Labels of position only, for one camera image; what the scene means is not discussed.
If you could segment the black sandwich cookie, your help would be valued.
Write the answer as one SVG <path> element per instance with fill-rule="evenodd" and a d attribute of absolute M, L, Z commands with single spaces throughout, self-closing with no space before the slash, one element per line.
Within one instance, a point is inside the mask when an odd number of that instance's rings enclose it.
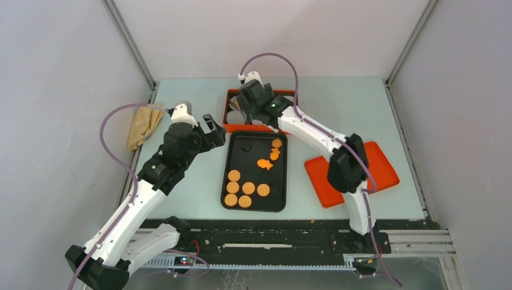
<path fill-rule="evenodd" d="M 243 140 L 240 142 L 240 149 L 247 152 L 252 149 L 252 143 L 248 140 Z"/>

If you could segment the round orange swirl cookie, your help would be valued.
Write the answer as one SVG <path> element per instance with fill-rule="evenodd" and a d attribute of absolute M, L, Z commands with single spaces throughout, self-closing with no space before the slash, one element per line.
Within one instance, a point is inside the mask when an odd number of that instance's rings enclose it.
<path fill-rule="evenodd" d="M 280 139 L 274 139 L 272 141 L 272 147 L 273 148 L 280 148 L 283 145 L 282 141 Z"/>

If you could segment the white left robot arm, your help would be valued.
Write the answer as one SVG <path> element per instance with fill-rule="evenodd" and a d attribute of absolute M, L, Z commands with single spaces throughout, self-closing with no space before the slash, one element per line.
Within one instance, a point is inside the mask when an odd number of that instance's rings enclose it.
<path fill-rule="evenodd" d="M 185 251 L 191 243 L 187 223 L 173 216 L 152 233 L 131 242 L 149 213 L 184 178 L 195 157 L 223 146 L 226 130 L 205 114 L 210 132 L 185 114 L 172 116 L 172 124 L 157 152 L 133 175 L 133 187 L 103 228 L 85 245 L 72 245 L 65 257 L 74 275 L 68 286 L 81 280 L 92 289 L 123 289 L 130 276 L 159 253 Z"/>

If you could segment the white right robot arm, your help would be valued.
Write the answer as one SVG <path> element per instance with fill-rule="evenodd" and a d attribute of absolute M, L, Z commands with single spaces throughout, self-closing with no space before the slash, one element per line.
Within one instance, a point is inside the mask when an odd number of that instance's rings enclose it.
<path fill-rule="evenodd" d="M 368 202 L 368 184 L 375 183 L 369 171 L 368 157 L 362 138 L 333 131 L 298 106 L 298 95 L 292 98 L 277 96 L 269 83 L 258 77 L 240 78 L 237 101 L 247 121 L 258 120 L 274 131 L 281 130 L 298 137 L 316 149 L 329 163 L 328 183 L 341 192 L 347 205 L 352 247 L 369 251 L 376 243 L 371 232 L 375 220 Z"/>

